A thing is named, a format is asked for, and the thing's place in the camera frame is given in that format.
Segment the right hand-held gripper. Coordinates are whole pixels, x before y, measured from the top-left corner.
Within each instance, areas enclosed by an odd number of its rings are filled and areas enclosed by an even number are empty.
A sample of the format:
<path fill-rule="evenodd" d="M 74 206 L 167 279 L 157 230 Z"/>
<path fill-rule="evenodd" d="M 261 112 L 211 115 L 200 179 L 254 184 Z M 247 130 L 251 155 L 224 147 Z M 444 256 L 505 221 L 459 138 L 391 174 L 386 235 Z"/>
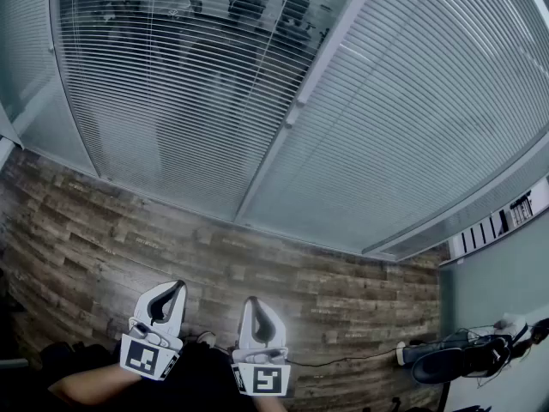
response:
<path fill-rule="evenodd" d="M 235 349 L 232 371 L 240 394 L 248 397 L 284 397 L 287 394 L 291 366 L 287 363 L 286 326 L 265 302 L 249 297 L 240 321 L 239 347 Z"/>

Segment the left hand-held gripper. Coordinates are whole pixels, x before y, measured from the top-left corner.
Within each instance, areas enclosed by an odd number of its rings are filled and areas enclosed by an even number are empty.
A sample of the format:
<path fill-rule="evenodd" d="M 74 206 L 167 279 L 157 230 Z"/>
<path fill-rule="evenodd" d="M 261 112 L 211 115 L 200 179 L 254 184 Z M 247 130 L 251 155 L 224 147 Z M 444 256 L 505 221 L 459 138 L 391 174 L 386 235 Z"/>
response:
<path fill-rule="evenodd" d="M 121 339 L 123 369 L 147 379 L 166 379 L 184 345 L 176 336 L 184 321 L 186 297 L 185 283 L 174 281 L 161 283 L 138 298 L 130 330 Z M 160 329 L 147 325 L 153 323 Z"/>

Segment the person's left forearm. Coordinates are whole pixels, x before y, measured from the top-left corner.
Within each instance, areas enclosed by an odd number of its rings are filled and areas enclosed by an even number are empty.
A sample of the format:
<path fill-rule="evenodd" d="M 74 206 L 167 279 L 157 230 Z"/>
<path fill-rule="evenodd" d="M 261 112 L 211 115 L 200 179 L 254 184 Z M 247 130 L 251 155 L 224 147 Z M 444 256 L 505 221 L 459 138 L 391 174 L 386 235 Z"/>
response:
<path fill-rule="evenodd" d="M 70 374 L 49 386 L 48 391 L 67 404 L 95 406 L 141 380 L 139 374 L 113 364 Z"/>

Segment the person's right forearm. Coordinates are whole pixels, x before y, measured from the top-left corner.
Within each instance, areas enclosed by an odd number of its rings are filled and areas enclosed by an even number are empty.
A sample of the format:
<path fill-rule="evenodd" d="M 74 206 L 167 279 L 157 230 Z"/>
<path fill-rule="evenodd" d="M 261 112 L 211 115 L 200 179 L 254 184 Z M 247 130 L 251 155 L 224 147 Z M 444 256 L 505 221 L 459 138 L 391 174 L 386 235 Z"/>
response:
<path fill-rule="evenodd" d="M 257 412 L 287 412 L 283 402 L 278 397 L 254 397 Z"/>

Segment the person's black clothing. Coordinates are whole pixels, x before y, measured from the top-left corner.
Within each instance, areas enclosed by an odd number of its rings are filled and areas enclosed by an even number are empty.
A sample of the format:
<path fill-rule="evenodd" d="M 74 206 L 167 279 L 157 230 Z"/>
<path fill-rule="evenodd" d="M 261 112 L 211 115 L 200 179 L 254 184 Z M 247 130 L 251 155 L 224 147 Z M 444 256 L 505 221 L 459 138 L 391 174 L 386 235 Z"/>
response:
<path fill-rule="evenodd" d="M 113 364 L 118 363 L 98 346 L 45 366 L 37 391 L 27 396 L 29 408 L 33 412 L 257 412 L 253 399 L 238 392 L 228 356 L 196 342 L 184 347 L 164 381 L 141 376 L 141 381 L 95 406 L 67 404 L 48 391 L 70 374 Z"/>

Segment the white wall strip black bars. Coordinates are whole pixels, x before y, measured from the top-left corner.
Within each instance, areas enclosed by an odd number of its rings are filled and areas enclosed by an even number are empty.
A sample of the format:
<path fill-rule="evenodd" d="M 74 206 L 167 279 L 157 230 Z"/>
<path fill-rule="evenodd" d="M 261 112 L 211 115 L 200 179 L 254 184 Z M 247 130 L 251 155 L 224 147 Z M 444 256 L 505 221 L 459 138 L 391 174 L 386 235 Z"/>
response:
<path fill-rule="evenodd" d="M 512 232 L 534 216 L 531 191 L 505 205 L 497 212 L 461 231 L 449 241 L 451 258 L 460 258 L 468 253 L 490 245 Z"/>

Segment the white window frame post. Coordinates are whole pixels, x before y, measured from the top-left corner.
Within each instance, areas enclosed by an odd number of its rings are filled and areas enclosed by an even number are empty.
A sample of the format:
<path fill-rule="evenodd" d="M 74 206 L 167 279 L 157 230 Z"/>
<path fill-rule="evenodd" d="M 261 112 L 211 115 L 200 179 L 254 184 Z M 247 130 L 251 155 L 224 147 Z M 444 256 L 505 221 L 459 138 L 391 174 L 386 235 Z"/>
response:
<path fill-rule="evenodd" d="M 299 91 L 296 93 L 292 104 L 288 108 L 286 116 L 282 120 L 279 129 L 269 144 L 268 150 L 265 152 L 265 155 L 263 156 L 262 161 L 259 164 L 240 205 L 238 206 L 238 210 L 232 220 L 233 223 L 237 225 L 242 224 L 247 209 L 250 207 L 250 204 L 262 185 L 264 178 L 268 174 L 270 167 L 275 162 L 275 159 L 282 149 L 285 140 L 293 130 L 293 127 L 290 130 L 286 129 L 284 127 L 284 121 L 287 118 L 295 118 L 296 123 L 300 113 L 307 105 L 309 98 L 317 87 L 320 78 L 323 76 L 323 73 L 331 63 L 335 53 L 341 45 L 341 42 L 344 40 L 345 35 L 357 18 L 366 1 L 367 0 L 347 0 L 344 4 L 344 7 L 338 15 L 334 26 L 329 31 L 328 38 L 323 42 L 322 46 L 317 51 L 316 57 L 308 69 Z M 303 108 L 297 108 L 295 106 L 297 98 L 307 99 L 307 103 Z"/>

